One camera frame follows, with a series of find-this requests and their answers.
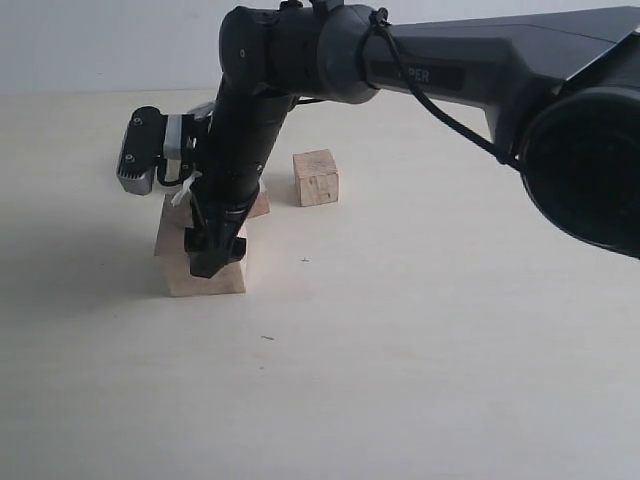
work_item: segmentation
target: white wall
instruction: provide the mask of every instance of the white wall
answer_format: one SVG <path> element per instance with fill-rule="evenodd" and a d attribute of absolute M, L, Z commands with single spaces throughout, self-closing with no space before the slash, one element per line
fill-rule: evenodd
<path fill-rule="evenodd" d="M 3 0 L 0 93 L 208 88 L 235 5 L 279 0 Z M 371 0 L 394 23 L 640 4 L 624 0 Z"/>

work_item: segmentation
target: table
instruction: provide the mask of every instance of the table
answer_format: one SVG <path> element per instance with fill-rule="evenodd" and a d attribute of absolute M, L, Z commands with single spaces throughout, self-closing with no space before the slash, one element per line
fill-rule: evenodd
<path fill-rule="evenodd" d="M 638 477 L 637 262 L 410 97 L 294 111 L 249 292 L 167 297 L 162 191 L 116 156 L 136 107 L 213 93 L 0 97 L 1 478 Z M 291 157 L 324 148 L 340 202 L 296 207 Z"/>

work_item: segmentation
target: black robotic arm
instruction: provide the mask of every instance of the black robotic arm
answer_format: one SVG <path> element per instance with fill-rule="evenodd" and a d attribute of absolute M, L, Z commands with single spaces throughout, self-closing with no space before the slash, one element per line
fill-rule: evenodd
<path fill-rule="evenodd" d="M 293 108 L 362 104 L 380 90 L 414 95 L 517 170 L 558 228 L 640 257 L 640 8 L 393 26 L 384 9 L 311 3 L 234 9 L 220 30 L 215 103 L 131 117 L 118 164 L 127 191 L 149 193 L 156 175 L 165 185 L 195 179 L 192 275 L 211 278 L 244 256 L 238 233 Z M 491 138 L 431 99 L 484 110 Z"/>

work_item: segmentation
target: wooden cube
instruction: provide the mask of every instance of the wooden cube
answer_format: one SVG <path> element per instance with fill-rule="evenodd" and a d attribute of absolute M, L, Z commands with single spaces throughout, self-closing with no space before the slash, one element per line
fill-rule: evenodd
<path fill-rule="evenodd" d="M 156 239 L 155 258 L 162 268 L 173 297 L 246 293 L 247 256 L 224 267 L 211 279 L 192 277 L 189 257 L 184 251 L 184 230 L 193 226 L 189 198 L 173 207 L 173 195 L 165 195 Z M 247 238 L 246 223 L 240 237 Z"/>
<path fill-rule="evenodd" d="M 258 194 L 256 202 L 253 204 L 251 212 L 249 212 L 249 218 L 261 217 L 267 215 L 270 211 L 269 194 L 267 193 L 264 182 L 260 180 L 260 193 Z"/>
<path fill-rule="evenodd" d="M 298 201 L 302 207 L 338 201 L 338 168 L 329 150 L 293 156 Z"/>

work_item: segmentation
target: small wooden cube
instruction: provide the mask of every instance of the small wooden cube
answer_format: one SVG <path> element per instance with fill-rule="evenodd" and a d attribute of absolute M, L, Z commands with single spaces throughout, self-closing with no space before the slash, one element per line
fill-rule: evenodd
<path fill-rule="evenodd" d="M 294 155 L 293 170 L 300 206 L 338 201 L 338 168 L 330 150 Z"/>
<path fill-rule="evenodd" d="M 224 267 L 211 279 L 192 277 L 189 256 L 184 251 L 184 230 L 193 225 L 188 196 L 177 207 L 173 195 L 165 195 L 156 239 L 155 258 L 162 268 L 173 297 L 246 293 L 247 256 Z M 246 223 L 240 237 L 247 238 Z"/>
<path fill-rule="evenodd" d="M 249 218 L 261 217 L 267 215 L 270 211 L 269 194 L 267 193 L 264 182 L 260 180 L 260 193 L 258 194 L 258 198 L 256 198 L 256 202 L 253 204 L 251 212 L 249 212 Z"/>

